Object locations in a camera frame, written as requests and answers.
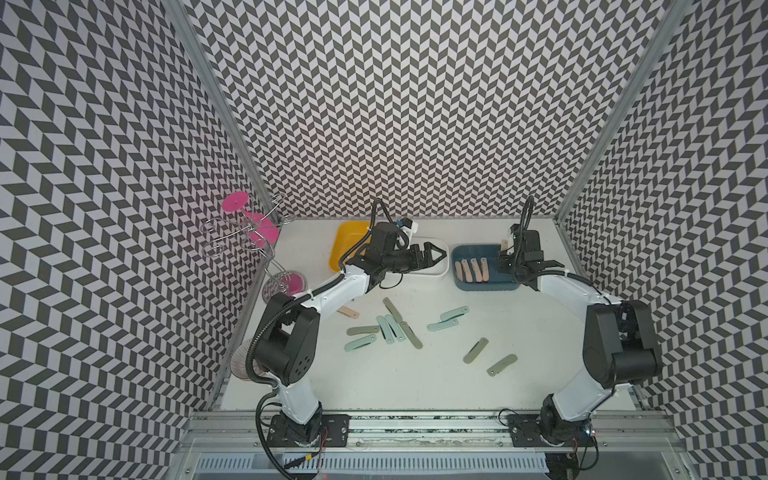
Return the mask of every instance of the robotic arm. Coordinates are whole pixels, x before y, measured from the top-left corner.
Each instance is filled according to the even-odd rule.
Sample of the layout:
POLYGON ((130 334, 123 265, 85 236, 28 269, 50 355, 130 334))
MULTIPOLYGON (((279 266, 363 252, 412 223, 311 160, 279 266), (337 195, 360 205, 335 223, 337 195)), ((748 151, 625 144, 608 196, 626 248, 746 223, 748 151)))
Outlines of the robotic arm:
POLYGON ((315 359, 320 321, 368 293, 388 272, 429 268, 448 255, 430 242, 424 243, 423 251, 418 244, 411 245, 417 229, 418 224, 408 218, 393 221, 381 200, 375 200, 369 231, 339 259, 338 275, 296 298, 278 293, 267 303, 250 344, 246 371, 254 382, 269 383, 277 390, 286 435, 297 445, 313 444, 322 421, 323 407, 309 381, 302 380, 315 359), (377 205, 388 221, 376 222, 377 205), (293 329, 288 332, 284 326, 293 329), (253 360, 263 368, 260 375, 253 371, 253 360))
POLYGON ((541 440, 561 445, 583 432, 590 414, 617 389, 659 375, 661 348, 648 305, 603 294, 589 279, 567 270, 551 270, 564 265, 544 260, 538 232, 527 229, 532 211, 528 198, 521 223, 510 229, 511 248, 499 252, 498 269, 552 296, 584 321, 584 363, 565 387, 545 398, 538 419, 541 440))
MULTIPOLYGON (((589 279, 553 270, 564 266, 544 260, 538 232, 528 230, 532 211, 529 198, 523 220, 510 229, 510 248, 499 252, 498 270, 553 296, 584 319, 584 364, 563 389, 545 398, 538 420, 541 440, 560 445, 583 431, 591 412, 616 389, 659 374, 661 352, 647 305, 604 295, 589 279)), ((417 228, 407 218, 392 221, 376 200, 369 232, 339 260, 339 275, 295 298, 278 293, 268 302, 246 357, 246 370, 254 382, 269 383, 276 390, 286 436, 297 445, 312 445, 322 421, 323 408, 308 380, 303 380, 315 358, 320 320, 379 285, 387 272, 408 273, 444 259, 447 253, 430 243, 424 244, 424 251, 410 245, 417 228), (388 221, 376 223, 377 204, 388 221), (288 332, 284 326, 293 329, 288 332), (263 368, 260 375, 253 371, 253 360, 263 368)))

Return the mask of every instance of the mounting plate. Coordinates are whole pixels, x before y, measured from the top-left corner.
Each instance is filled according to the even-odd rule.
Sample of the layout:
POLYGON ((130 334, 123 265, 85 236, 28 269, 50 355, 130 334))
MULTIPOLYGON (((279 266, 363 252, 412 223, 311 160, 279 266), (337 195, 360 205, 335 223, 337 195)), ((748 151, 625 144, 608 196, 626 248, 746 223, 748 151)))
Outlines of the mounting plate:
MULTIPOLYGON (((541 440, 539 435, 538 414, 531 415, 507 415, 507 425, 509 425, 509 435, 512 437, 512 444, 516 447, 548 447, 548 445, 541 440)), ((576 442, 580 446, 587 445, 589 437, 584 431, 576 432, 576 442)), ((564 447, 574 446, 573 439, 568 439, 563 444, 564 447)))
MULTIPOLYGON (((349 415, 323 415, 320 420, 320 435, 325 434, 328 427, 326 447, 346 447, 346 438, 349 435, 349 415)), ((296 448, 305 445, 297 445, 286 434, 286 418, 283 415, 274 415, 270 422, 270 433, 266 436, 266 443, 270 447, 296 448)))

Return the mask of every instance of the yellow tray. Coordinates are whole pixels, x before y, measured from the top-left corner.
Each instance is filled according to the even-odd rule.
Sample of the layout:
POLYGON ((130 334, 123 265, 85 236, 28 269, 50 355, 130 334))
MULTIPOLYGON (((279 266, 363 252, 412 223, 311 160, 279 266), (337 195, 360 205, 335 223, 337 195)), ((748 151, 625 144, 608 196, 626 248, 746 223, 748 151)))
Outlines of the yellow tray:
POLYGON ((366 235, 370 224, 365 220, 353 220, 339 225, 339 229, 336 231, 336 240, 333 242, 331 257, 328 259, 328 266, 331 270, 339 271, 339 258, 366 235))

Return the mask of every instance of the light green plastic piece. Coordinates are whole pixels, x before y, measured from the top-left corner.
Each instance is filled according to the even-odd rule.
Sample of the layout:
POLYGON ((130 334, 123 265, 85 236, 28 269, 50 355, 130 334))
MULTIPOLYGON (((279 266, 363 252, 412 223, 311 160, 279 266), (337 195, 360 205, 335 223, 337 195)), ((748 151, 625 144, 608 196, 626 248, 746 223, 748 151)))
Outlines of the light green plastic piece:
POLYGON ((395 308, 395 304, 392 303, 392 301, 387 297, 384 297, 384 306, 386 307, 387 310, 389 310, 392 316, 395 317, 395 321, 397 323, 402 323, 402 315, 400 315, 400 312, 398 312, 397 309, 395 308))
POLYGON ((387 322, 386 318, 381 315, 376 317, 376 322, 379 323, 379 328, 382 330, 384 341, 387 345, 392 345, 395 342, 395 335, 392 333, 392 328, 389 326, 389 322, 387 322))
POLYGON ((465 315, 469 313, 469 307, 468 306, 462 306, 454 310, 450 310, 448 312, 443 313, 440 316, 440 321, 445 322, 446 320, 456 318, 457 316, 465 315))
POLYGON ((395 321, 395 317, 392 315, 387 315, 384 318, 386 318, 386 321, 389 324, 389 328, 391 328, 392 332, 395 333, 395 338, 397 338, 397 341, 405 342, 406 335, 402 332, 400 325, 398 325, 398 323, 395 321))
POLYGON ((352 352, 353 350, 356 350, 360 348, 361 346, 370 345, 371 343, 374 343, 376 341, 376 335, 368 335, 364 336, 362 339, 353 340, 352 342, 347 343, 344 346, 345 352, 352 352))
POLYGON ((427 325, 427 330, 429 330, 430 332, 437 332, 438 330, 449 329, 452 326, 457 326, 457 325, 458 325, 458 319, 452 318, 452 319, 446 320, 445 322, 430 323, 429 325, 427 325))

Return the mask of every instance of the chevron patterned wall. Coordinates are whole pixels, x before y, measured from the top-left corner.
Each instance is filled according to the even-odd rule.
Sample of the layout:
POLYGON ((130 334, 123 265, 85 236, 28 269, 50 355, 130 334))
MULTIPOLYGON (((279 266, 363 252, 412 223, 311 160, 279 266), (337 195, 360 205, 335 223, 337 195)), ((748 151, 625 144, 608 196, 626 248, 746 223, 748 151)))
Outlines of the chevron patterned wall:
POLYGON ((0 161, 0 478, 161 478, 256 265, 198 253, 250 185, 156 0, 0 2, 0 161))
POLYGON ((768 478, 768 4, 702 0, 566 221, 592 277, 652 305, 646 386, 704 478, 768 478))
POLYGON ((512 215, 562 201, 668 0, 184 0, 295 214, 512 215))

